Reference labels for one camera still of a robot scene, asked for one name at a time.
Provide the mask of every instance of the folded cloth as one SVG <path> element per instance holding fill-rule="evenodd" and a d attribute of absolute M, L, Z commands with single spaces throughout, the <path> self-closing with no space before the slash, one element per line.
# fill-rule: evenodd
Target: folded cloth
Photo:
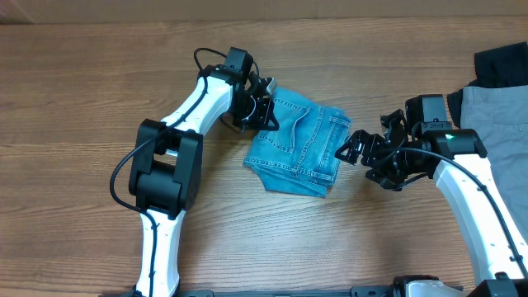
<path fill-rule="evenodd" d="M 278 87 L 272 96 L 278 131 L 260 131 L 244 159 L 268 191 L 324 197 L 336 182 L 336 150 L 351 120 L 335 107 L 318 106 Z"/>
<path fill-rule="evenodd" d="M 477 80 L 471 87 L 519 87 L 528 85 L 528 44 L 521 42 L 475 54 Z M 460 127 L 463 90 L 447 95 L 453 123 Z"/>
<path fill-rule="evenodd" d="M 493 179 L 522 237 L 528 241 L 528 86 L 465 87 L 462 128 L 477 131 Z"/>

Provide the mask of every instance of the wooden table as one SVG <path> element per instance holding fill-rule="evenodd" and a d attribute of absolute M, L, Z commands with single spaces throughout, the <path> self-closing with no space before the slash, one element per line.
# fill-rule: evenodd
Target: wooden table
<path fill-rule="evenodd" d="M 129 290 L 139 216 L 108 193 L 139 123 L 195 87 L 192 51 L 248 50 L 263 76 L 380 132 L 379 115 L 474 79 L 473 53 L 528 38 L 528 17 L 0 26 L 0 296 Z M 203 64 L 219 63 L 212 55 Z M 326 199 L 265 192 L 242 165 L 253 134 L 215 125 L 184 223 L 181 288 L 344 289 L 432 274 L 472 287 L 468 251 L 434 183 L 400 193 L 342 164 Z M 130 166 L 118 178 L 128 195 Z"/>

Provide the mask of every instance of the blue denim fabric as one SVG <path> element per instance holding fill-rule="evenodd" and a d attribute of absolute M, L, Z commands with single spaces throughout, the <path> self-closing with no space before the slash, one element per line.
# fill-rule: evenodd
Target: blue denim fabric
<path fill-rule="evenodd" d="M 268 191 L 324 197 L 336 182 L 336 150 L 351 120 L 335 107 L 319 106 L 278 87 L 273 94 L 278 131 L 260 131 L 244 159 Z"/>

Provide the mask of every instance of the black cloth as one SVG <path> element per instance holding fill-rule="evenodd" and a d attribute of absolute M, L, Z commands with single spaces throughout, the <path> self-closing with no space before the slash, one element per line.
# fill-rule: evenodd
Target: black cloth
<path fill-rule="evenodd" d="M 519 87 L 528 85 L 528 44 L 521 42 L 475 54 L 477 80 L 471 87 Z M 447 106 L 453 123 L 460 127 L 464 89 L 447 95 Z"/>

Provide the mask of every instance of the denim shorts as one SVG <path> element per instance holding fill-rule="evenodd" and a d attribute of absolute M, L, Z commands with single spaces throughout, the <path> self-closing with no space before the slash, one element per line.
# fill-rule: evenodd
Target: denim shorts
<path fill-rule="evenodd" d="M 268 191 L 324 197 L 336 182 L 336 150 L 351 120 L 343 110 L 319 106 L 278 87 L 273 94 L 278 131 L 260 131 L 244 159 Z"/>

